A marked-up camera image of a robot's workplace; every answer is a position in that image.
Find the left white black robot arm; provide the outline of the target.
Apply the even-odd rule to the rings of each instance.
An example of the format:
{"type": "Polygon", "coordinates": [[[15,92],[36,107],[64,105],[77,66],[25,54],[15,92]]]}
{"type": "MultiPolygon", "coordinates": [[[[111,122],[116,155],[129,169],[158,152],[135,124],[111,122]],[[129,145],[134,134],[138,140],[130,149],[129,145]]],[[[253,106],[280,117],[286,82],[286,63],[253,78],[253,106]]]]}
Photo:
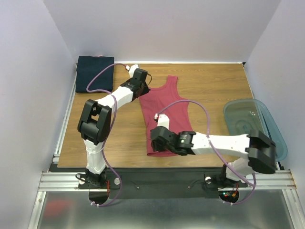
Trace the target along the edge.
{"type": "Polygon", "coordinates": [[[138,65],[128,69],[130,78],[122,83],[114,92],[98,100],[87,100],[84,104],[77,126],[84,141],[87,155],[86,176],[90,183],[101,188],[106,183],[106,162],[103,148],[110,131],[116,112],[123,105],[149,92],[146,77],[150,74],[138,65]]]}

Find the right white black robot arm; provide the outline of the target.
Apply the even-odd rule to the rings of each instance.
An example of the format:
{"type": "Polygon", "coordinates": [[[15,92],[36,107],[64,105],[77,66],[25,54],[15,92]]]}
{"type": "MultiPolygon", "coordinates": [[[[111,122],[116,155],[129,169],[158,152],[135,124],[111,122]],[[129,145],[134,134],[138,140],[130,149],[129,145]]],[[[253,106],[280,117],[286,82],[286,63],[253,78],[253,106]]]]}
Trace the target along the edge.
{"type": "Polygon", "coordinates": [[[205,135],[194,131],[178,134],[164,126],[151,130],[151,145],[154,151],[170,151],[176,155],[204,155],[216,153],[224,163],[219,180],[230,186],[235,181],[246,182],[246,176],[254,172],[274,174],[276,170],[276,145],[261,131],[250,134],[224,136],[205,135]]]}

